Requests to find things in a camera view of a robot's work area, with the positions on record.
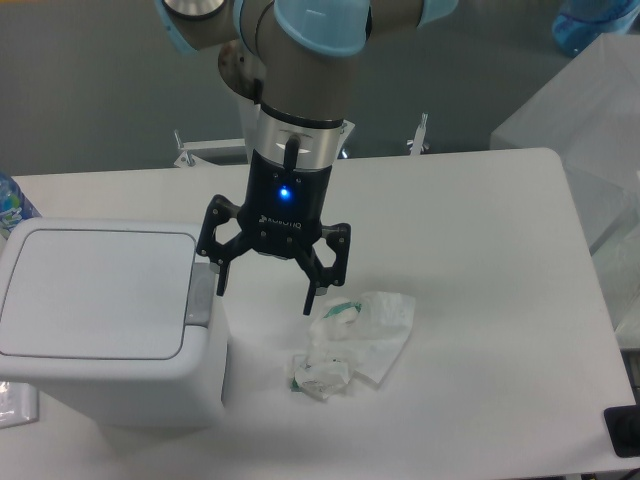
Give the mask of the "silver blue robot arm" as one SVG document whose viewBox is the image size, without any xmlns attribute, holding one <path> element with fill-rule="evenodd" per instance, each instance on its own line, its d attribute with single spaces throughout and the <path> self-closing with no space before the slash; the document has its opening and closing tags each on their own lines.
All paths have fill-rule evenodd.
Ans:
<svg viewBox="0 0 640 480">
<path fill-rule="evenodd" d="M 227 287 L 248 251 L 294 260 L 314 298 L 346 279 L 351 228 L 321 221 L 357 58 L 369 39 L 450 15 L 453 1 L 160 1 L 176 48 L 238 42 L 259 108 L 245 200 L 210 201 L 197 244 Z"/>
</svg>

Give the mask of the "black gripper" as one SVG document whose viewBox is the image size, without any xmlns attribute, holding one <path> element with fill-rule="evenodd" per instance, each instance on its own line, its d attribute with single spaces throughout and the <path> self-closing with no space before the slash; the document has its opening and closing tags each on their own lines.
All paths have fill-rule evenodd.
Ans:
<svg viewBox="0 0 640 480">
<path fill-rule="evenodd" d="M 247 252 L 244 235 L 251 240 L 253 250 L 265 255 L 292 259 L 294 248 L 301 248 L 301 269 L 309 280 L 304 315 L 311 313 L 314 299 L 321 291 L 344 285 L 351 225 L 321 224 L 330 176 L 330 168 L 288 171 L 258 152 L 253 153 L 243 205 L 235 205 L 221 194 L 214 195 L 206 208 L 196 245 L 196 253 L 217 268 L 218 296 L 226 291 L 231 262 Z M 216 239 L 217 228 L 236 219 L 242 232 L 220 243 Z M 322 264 L 313 247 L 320 236 L 334 253 L 330 266 Z"/>
</svg>

